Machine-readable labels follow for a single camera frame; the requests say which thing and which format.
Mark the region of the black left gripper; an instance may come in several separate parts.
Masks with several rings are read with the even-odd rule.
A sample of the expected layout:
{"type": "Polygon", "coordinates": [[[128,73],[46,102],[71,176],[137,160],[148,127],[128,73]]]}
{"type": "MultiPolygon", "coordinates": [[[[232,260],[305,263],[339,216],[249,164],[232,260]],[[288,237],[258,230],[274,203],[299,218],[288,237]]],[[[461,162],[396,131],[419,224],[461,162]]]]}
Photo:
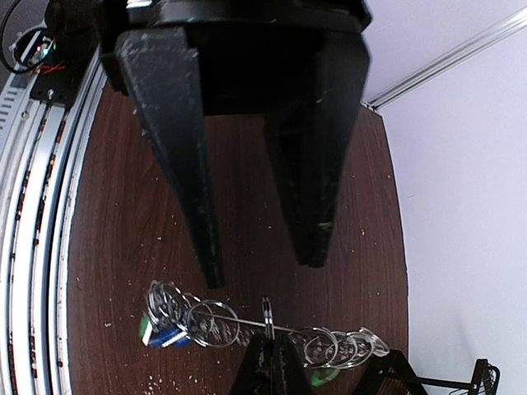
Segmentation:
{"type": "Polygon", "coordinates": [[[225,280],[204,115],[355,108],[371,21],[363,1],[99,2],[102,62],[133,97],[208,288],[225,280]]]}

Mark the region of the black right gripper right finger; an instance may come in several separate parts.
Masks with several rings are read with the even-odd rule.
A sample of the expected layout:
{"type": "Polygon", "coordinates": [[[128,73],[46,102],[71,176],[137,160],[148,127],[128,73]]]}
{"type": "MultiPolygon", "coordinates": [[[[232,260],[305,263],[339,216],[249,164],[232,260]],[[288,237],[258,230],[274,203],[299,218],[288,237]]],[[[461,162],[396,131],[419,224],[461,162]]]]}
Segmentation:
{"type": "Polygon", "coordinates": [[[314,394],[298,352],[286,334],[277,334],[273,341],[271,376],[271,394],[314,394]]]}

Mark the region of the grey disc keyring organizer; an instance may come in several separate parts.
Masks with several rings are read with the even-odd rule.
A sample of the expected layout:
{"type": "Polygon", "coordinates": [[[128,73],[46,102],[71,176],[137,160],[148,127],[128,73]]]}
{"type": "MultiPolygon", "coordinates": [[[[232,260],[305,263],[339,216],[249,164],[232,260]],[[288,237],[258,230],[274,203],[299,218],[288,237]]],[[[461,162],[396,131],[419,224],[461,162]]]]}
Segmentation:
{"type": "Polygon", "coordinates": [[[351,369],[373,356],[384,357],[389,347],[368,328],[351,332],[324,327],[292,329],[273,322],[264,301],[260,321],[242,319],[220,300],[202,300],[172,282],[153,281],[146,294],[146,311],[139,324],[145,346],[166,348],[193,342],[201,347],[248,346],[256,334],[289,337],[307,369],[351,369]]]}

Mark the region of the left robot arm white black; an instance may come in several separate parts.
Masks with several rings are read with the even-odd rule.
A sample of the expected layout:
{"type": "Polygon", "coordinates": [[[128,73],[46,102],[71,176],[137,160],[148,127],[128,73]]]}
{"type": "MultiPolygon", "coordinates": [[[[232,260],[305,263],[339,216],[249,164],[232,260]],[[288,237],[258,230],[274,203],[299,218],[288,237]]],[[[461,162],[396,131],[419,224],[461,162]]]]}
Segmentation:
{"type": "Polygon", "coordinates": [[[53,58],[97,53],[136,105],[210,288],[224,284],[205,120],[261,114],[298,263],[325,265],[370,55],[363,1],[51,1],[53,58]]]}

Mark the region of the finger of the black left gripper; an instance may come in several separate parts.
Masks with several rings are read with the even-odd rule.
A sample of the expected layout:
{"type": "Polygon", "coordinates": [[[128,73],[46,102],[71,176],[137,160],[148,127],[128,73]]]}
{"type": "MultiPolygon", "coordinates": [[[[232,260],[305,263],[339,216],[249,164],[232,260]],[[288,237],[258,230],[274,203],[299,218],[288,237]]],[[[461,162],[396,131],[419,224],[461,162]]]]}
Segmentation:
{"type": "Polygon", "coordinates": [[[323,267],[369,68],[361,40],[328,40],[279,91],[265,142],[297,262],[323,267]]]}

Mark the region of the green key tag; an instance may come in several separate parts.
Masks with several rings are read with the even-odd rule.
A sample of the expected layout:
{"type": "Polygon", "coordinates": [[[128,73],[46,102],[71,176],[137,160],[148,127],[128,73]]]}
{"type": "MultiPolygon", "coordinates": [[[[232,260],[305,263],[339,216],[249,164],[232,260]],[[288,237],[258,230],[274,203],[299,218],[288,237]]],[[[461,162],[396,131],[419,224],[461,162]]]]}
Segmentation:
{"type": "Polygon", "coordinates": [[[310,376],[310,384],[315,388],[324,386],[336,379],[339,373],[340,370],[335,368],[314,369],[310,376]]]}

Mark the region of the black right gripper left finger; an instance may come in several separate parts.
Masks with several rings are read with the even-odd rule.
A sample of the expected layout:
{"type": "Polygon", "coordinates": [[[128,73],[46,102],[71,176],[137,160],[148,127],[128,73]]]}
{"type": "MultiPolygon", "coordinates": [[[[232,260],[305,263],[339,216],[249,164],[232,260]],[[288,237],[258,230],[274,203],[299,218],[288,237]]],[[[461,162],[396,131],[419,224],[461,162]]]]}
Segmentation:
{"type": "Polygon", "coordinates": [[[231,385],[230,395],[272,394],[271,359],[268,339],[261,334],[253,335],[231,385]]]}

